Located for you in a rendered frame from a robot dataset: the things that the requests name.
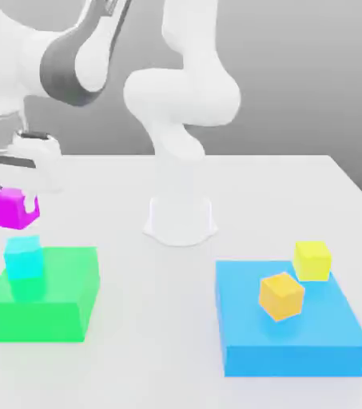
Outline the large green box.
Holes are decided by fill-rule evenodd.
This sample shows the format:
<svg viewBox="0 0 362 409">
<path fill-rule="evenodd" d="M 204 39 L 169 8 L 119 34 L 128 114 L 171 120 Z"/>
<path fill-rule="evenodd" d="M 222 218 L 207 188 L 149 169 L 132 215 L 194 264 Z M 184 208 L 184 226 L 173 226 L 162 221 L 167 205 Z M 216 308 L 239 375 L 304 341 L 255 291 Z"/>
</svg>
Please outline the large green box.
<svg viewBox="0 0 362 409">
<path fill-rule="evenodd" d="M 100 287 L 95 247 L 45 247 L 43 275 L 0 275 L 0 342 L 82 342 Z"/>
</svg>

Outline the small yellow cube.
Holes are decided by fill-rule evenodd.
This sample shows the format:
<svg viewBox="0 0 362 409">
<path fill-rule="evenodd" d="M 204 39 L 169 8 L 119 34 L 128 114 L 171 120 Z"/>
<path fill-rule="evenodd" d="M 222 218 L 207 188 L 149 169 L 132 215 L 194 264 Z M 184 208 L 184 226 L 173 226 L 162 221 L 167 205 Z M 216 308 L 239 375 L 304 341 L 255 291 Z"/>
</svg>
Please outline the small yellow cube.
<svg viewBox="0 0 362 409">
<path fill-rule="evenodd" d="M 323 241 L 297 241 L 292 265 L 300 282 L 327 281 L 332 254 Z"/>
</svg>

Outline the small cyan cube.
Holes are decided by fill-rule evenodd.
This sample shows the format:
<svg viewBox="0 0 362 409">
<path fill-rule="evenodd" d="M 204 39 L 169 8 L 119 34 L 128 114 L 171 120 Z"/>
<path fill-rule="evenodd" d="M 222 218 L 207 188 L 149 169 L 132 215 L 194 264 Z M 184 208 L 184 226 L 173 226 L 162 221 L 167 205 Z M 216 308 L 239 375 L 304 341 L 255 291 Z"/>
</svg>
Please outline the small cyan cube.
<svg viewBox="0 0 362 409">
<path fill-rule="evenodd" d="M 43 276 L 44 253 L 39 236 L 9 238 L 3 256 L 9 280 L 26 280 Z"/>
</svg>

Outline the small magenta cube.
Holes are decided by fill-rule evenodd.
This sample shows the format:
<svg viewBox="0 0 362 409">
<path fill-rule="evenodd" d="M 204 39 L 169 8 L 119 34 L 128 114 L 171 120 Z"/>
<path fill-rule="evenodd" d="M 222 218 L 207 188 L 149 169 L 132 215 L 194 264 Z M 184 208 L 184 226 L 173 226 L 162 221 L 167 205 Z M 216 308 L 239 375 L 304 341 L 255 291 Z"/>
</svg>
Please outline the small magenta cube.
<svg viewBox="0 0 362 409">
<path fill-rule="evenodd" d="M 34 199 L 34 210 L 27 212 L 25 195 L 21 189 L 0 189 L 0 227 L 23 230 L 40 217 L 38 198 Z"/>
</svg>

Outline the large blue box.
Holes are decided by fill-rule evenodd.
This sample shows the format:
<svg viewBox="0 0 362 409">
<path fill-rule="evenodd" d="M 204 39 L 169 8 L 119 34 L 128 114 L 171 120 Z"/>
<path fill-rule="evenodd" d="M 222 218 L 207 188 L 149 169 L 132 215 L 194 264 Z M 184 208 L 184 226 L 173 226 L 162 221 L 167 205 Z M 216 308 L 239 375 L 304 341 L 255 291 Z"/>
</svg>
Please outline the large blue box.
<svg viewBox="0 0 362 409">
<path fill-rule="evenodd" d="M 219 260 L 215 297 L 228 377 L 362 376 L 362 327 L 335 276 L 304 284 L 301 314 L 276 322 L 260 306 L 261 280 L 295 274 L 288 260 Z"/>
</svg>

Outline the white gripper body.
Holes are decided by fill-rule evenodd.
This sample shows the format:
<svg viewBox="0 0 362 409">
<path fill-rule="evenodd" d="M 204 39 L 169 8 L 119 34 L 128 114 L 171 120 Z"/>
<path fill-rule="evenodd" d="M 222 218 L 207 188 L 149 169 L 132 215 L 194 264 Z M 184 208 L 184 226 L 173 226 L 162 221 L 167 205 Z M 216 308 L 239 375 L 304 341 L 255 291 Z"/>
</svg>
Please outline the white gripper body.
<svg viewBox="0 0 362 409">
<path fill-rule="evenodd" d="M 52 193 L 62 186 L 62 153 L 56 147 L 0 149 L 0 188 Z"/>
</svg>

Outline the small orange cube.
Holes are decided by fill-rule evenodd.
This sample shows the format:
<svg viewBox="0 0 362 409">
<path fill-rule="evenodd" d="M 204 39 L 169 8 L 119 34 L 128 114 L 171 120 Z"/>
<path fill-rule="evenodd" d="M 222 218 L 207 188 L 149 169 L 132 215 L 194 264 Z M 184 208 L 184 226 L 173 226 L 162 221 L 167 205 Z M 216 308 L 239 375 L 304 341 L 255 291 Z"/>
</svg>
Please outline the small orange cube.
<svg viewBox="0 0 362 409">
<path fill-rule="evenodd" d="M 301 314 L 305 288 L 287 272 L 261 279 L 259 305 L 279 322 Z"/>
</svg>

